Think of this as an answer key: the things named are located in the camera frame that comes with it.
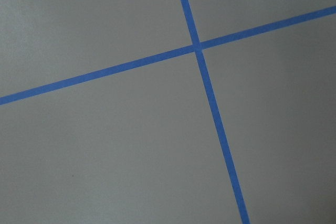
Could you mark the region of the blue tape grid lines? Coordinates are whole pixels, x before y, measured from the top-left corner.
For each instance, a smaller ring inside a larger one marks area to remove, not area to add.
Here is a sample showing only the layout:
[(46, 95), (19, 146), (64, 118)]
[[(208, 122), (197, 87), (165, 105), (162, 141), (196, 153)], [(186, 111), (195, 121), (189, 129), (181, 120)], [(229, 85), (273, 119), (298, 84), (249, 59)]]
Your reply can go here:
[(239, 216), (242, 223), (250, 223), (249, 213), (243, 197), (243, 192), (238, 179), (234, 160), (230, 151), (228, 139), (224, 129), (223, 121), (216, 101), (215, 92), (213, 90), (211, 78), (209, 76), (208, 67), (203, 51), (205, 49), (214, 48), (233, 41), (239, 41), (245, 38), (250, 38), (260, 34), (268, 33), (270, 31), (282, 29), (285, 27), (293, 26), (296, 24), (308, 22), (310, 20), (330, 16), (335, 14), (335, 6), (326, 7), (323, 9), (315, 10), (298, 16), (282, 19), (276, 22), (264, 24), (261, 26), (253, 27), (250, 29), (238, 31), (228, 35), (220, 36), (206, 41), (200, 41), (199, 34), (196, 28), (195, 20), (193, 17), (192, 9), (189, 0), (180, 0), (184, 17), (186, 20), (188, 32), (191, 38), (191, 45), (176, 48), (170, 51), (162, 52), (156, 55), (144, 57), (141, 59), (122, 63), (120, 65), (100, 69), (94, 72), (81, 74), (79, 76), (71, 77), (68, 79), (52, 82), (43, 86), (38, 86), (28, 90), (20, 91), (17, 93), (9, 94), (1, 97), (1, 105), (10, 104), (16, 101), (24, 100), (30, 97), (35, 97), (44, 93), (53, 92), (56, 90), (64, 89), (70, 86), (75, 86), (88, 81), (100, 79), (103, 77), (111, 76), (113, 74), (126, 72), (131, 69), (152, 65), (154, 63), (165, 61), (168, 59), (183, 56), (189, 53), (194, 53), (196, 56), (198, 69), (200, 71), (204, 89), (206, 92), (208, 104), (212, 113), (213, 121), (215, 124), (216, 133), (223, 153), (224, 161), (228, 171), (230, 183), (235, 196)]

